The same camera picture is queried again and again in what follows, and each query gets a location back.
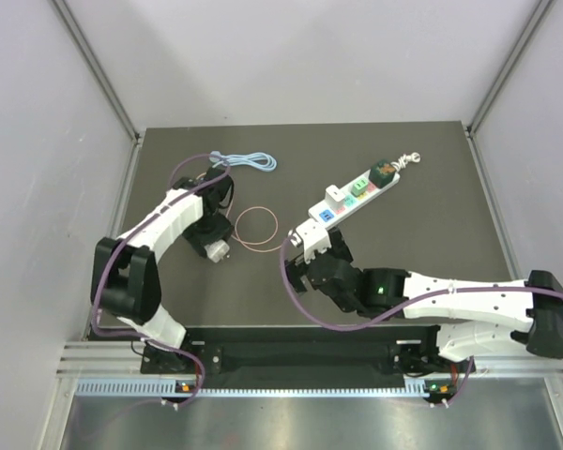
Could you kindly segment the small white plug adapter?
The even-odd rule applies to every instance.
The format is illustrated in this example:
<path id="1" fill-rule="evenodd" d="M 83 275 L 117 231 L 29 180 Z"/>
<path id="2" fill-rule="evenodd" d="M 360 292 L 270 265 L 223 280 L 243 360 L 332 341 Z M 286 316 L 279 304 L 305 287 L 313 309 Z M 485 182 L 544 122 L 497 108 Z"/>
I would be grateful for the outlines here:
<path id="1" fill-rule="evenodd" d="M 229 244 L 222 239 L 205 245 L 206 257 L 213 263 L 219 263 L 224 260 L 228 256 L 229 251 Z"/>

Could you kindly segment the white multicolour power strip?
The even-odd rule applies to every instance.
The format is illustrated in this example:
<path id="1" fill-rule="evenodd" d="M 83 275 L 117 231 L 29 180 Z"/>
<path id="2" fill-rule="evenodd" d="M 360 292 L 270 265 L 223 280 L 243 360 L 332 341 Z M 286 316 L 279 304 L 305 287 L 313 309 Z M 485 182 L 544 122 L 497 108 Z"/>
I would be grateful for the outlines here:
<path id="1" fill-rule="evenodd" d="M 370 172 L 368 169 L 344 186 L 326 187 L 324 198 L 309 209 L 309 217 L 329 230 L 397 185 L 401 179 L 398 173 L 392 172 L 389 180 L 378 187 L 370 180 Z"/>

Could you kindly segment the white charger block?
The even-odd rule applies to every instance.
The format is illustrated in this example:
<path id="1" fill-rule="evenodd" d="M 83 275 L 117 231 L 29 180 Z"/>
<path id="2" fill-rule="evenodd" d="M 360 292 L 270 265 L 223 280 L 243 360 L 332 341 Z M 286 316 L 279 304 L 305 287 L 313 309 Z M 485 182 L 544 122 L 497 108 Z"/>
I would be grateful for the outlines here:
<path id="1" fill-rule="evenodd" d="M 325 202 L 334 209 L 341 209 L 344 205 L 345 194 L 335 185 L 328 186 L 325 190 Z"/>

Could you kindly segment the light green plug adapter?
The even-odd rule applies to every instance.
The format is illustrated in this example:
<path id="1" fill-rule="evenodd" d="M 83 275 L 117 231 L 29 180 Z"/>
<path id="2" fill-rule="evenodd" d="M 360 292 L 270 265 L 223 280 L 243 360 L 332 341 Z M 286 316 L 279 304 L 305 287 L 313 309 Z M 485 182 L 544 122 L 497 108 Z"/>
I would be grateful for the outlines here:
<path id="1" fill-rule="evenodd" d="M 369 180 L 367 178 L 359 178 L 352 184 L 351 194 L 354 197 L 361 196 L 364 192 L 367 191 L 368 185 L 369 185 Z"/>

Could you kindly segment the dark green plug adapter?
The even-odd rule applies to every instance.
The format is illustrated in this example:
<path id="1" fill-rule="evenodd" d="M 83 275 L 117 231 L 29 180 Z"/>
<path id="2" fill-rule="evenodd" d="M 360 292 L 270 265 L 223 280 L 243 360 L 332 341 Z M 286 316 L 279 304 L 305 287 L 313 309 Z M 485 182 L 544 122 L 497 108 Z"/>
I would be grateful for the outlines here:
<path id="1" fill-rule="evenodd" d="M 395 167 L 389 161 L 382 159 L 370 168 L 369 181 L 377 188 L 383 188 L 394 179 L 395 174 Z"/>

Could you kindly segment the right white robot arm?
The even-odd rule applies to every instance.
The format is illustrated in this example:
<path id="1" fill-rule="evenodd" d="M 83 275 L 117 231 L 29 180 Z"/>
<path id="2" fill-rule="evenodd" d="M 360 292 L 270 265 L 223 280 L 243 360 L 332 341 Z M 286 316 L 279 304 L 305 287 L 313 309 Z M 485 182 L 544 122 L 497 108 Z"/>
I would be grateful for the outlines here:
<path id="1" fill-rule="evenodd" d="M 563 360 L 563 287 L 547 271 L 525 279 L 474 282 L 428 277 L 396 268 L 358 269 L 339 229 L 313 225 L 290 232 L 281 244 L 301 249 L 280 256 L 282 280 L 292 300 L 308 289 L 343 312 L 365 318 L 362 328 L 393 317 L 440 319 L 435 338 L 419 347 L 432 371 L 470 356 L 523 349 Z"/>

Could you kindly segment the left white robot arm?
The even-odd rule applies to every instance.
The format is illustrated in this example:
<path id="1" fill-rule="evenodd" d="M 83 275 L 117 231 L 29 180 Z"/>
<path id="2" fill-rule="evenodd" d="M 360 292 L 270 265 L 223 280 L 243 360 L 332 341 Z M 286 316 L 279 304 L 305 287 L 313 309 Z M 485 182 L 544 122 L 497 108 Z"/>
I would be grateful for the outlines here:
<path id="1" fill-rule="evenodd" d="M 158 264 L 182 237 L 202 258 L 217 263 L 229 252 L 234 230 L 223 211 L 231 205 L 235 183 L 227 170 L 210 168 L 203 178 L 183 177 L 167 190 L 163 201 L 145 219 L 117 238 L 104 237 L 95 248 L 91 281 L 92 331 L 102 337 L 139 338 L 161 351 L 173 371 L 193 363 L 205 369 L 190 344 L 188 332 L 162 304 Z M 106 312 L 131 328 L 108 331 L 99 326 Z"/>

